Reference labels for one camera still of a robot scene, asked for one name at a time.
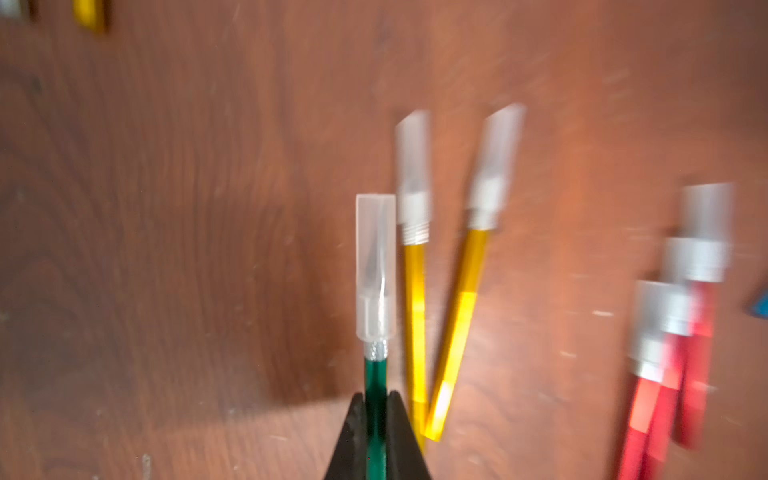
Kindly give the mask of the blue carving knife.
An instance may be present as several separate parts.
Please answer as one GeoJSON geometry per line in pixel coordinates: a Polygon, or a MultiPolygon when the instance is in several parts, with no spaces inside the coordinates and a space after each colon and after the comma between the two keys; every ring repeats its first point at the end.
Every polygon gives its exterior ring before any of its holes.
{"type": "Polygon", "coordinates": [[[747,311],[753,317],[768,319],[768,291],[757,294],[750,301],[747,311]]]}

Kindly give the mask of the green carving knife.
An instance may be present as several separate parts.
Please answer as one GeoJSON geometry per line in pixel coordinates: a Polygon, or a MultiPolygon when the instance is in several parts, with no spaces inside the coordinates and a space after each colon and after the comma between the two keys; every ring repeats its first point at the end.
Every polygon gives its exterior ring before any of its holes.
{"type": "Polygon", "coordinates": [[[356,196],[356,333],[363,344],[366,477],[387,477],[389,342],[396,333],[396,197],[356,196]]]}

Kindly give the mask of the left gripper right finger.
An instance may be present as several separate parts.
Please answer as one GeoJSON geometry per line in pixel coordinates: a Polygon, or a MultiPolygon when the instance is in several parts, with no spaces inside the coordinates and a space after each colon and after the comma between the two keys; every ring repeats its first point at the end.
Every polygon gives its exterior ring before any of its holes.
{"type": "Polygon", "coordinates": [[[389,392],[386,409],[387,479],[431,480],[431,474],[398,391],[389,392]]]}

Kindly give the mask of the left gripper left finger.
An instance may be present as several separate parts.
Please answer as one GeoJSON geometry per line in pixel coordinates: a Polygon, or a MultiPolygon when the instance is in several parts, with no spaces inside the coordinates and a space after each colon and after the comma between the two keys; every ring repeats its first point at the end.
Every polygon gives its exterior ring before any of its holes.
{"type": "Polygon", "coordinates": [[[350,401],[324,480],[365,480],[367,448],[365,397],[362,393],[355,393],[350,401]]]}

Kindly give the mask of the yellow carving knife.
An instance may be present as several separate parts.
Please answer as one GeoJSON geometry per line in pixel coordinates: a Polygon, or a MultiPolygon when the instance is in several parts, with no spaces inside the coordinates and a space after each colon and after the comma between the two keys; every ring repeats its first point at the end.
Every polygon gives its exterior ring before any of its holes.
{"type": "Polygon", "coordinates": [[[510,104],[484,122],[467,201],[467,229],[458,265],[446,334],[440,352],[425,436],[441,440],[465,355],[481,283],[487,244],[497,228],[512,182],[526,107],[510,104]]]}
{"type": "Polygon", "coordinates": [[[72,7],[73,15],[78,25],[99,34],[106,31],[106,0],[73,0],[72,7]]]}
{"type": "Polygon", "coordinates": [[[426,367],[426,245],[431,221],[430,116],[415,110],[395,126],[397,220],[401,229],[404,281],[406,385],[410,423],[426,447],[429,395],[426,367]]]}

